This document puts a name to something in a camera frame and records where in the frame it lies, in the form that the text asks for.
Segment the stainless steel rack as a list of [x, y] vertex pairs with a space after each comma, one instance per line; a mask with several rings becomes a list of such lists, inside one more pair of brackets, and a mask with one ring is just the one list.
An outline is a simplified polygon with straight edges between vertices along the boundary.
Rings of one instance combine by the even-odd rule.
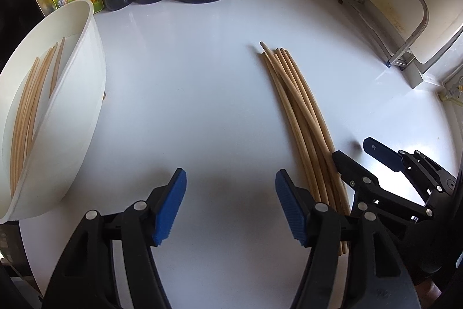
[[415, 58], [413, 44], [429, 24], [425, 0], [338, 0], [359, 24], [387, 67], [404, 69]]

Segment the white plastic chopstick container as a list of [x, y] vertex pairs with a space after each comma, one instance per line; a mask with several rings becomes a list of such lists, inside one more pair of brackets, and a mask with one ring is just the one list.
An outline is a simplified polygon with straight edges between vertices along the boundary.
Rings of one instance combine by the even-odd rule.
[[[56, 88], [49, 97], [53, 66], [65, 37]], [[28, 72], [58, 43], [45, 78], [30, 154], [14, 196], [10, 154], [16, 112]], [[88, 151], [104, 100], [106, 62], [88, 0], [72, 1], [34, 27], [1, 72], [1, 222], [48, 212], [67, 194]]]

